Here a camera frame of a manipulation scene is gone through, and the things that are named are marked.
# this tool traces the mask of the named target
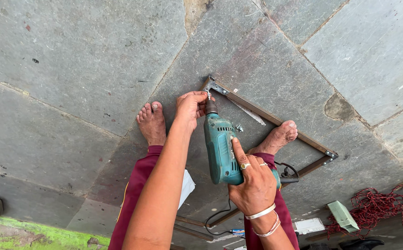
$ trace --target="bare foot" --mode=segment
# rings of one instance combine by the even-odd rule
[[[288,142],[296,139],[297,125],[294,121],[285,121],[282,125],[274,128],[271,133],[260,143],[260,145],[248,151],[248,154],[253,153],[270,153],[276,154],[279,149],[285,146]]]
[[[154,101],[152,106],[146,103],[138,112],[137,123],[149,146],[165,144],[166,124],[161,103]]]

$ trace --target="white thread bracelet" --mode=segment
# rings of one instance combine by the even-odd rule
[[[273,203],[272,206],[270,206],[269,208],[266,208],[265,210],[261,211],[260,213],[256,213],[254,215],[251,216],[244,216],[246,219],[251,220],[251,219],[255,219],[255,218],[259,218],[260,216],[263,216],[269,212],[271,212],[272,210],[274,210],[274,208],[276,208],[276,203]]]
[[[272,233],[274,233],[274,232],[277,230],[277,228],[280,226],[281,221],[279,220],[279,215],[277,214],[276,211],[274,211],[274,213],[276,213],[276,215],[277,215],[277,220],[276,220],[276,223],[272,226],[272,228],[271,228],[271,230],[270,230],[269,232],[267,232],[266,234],[258,234],[258,233],[256,233],[256,231],[255,231],[254,228],[253,228],[253,231],[254,231],[254,233],[255,233],[257,236],[259,236],[259,237],[267,237],[267,236],[270,236],[270,235],[272,235]]]

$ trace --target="ring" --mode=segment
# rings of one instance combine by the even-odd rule
[[[245,170],[248,166],[250,166],[251,165],[251,163],[242,163],[241,165],[240,165],[240,167],[241,167],[241,170]]]

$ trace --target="shoe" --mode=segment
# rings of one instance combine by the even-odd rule
[[[385,245],[385,242],[374,238],[357,239],[339,243],[342,250],[371,250],[376,246]]]

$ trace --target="teal power drill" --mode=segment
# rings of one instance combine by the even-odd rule
[[[230,121],[218,115],[217,106],[210,99],[210,94],[208,94],[208,100],[206,100],[205,113],[204,139],[208,149],[209,171],[212,182],[214,184],[220,182],[232,185],[242,184],[243,174],[232,149],[232,139],[237,137],[235,128]],[[279,177],[275,169],[271,169],[271,171],[277,180],[277,189],[283,183],[299,181],[298,175],[297,178]]]

